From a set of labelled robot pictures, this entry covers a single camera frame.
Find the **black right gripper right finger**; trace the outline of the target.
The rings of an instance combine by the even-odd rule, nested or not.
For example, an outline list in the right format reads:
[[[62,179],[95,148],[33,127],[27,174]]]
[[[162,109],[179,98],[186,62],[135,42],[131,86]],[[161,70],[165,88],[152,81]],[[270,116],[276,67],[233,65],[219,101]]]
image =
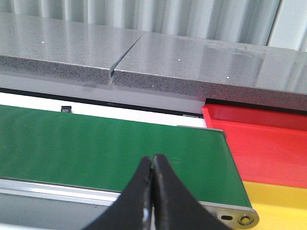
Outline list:
[[[153,205],[157,230],[228,230],[184,186],[167,157],[153,158]]]

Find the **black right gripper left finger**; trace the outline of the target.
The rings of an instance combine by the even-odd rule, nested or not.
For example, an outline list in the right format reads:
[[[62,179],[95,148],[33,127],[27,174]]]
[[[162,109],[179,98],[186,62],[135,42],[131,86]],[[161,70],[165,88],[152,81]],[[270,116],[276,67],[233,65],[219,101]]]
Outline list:
[[[152,161],[143,157],[116,201],[85,230],[149,230],[152,219]]]

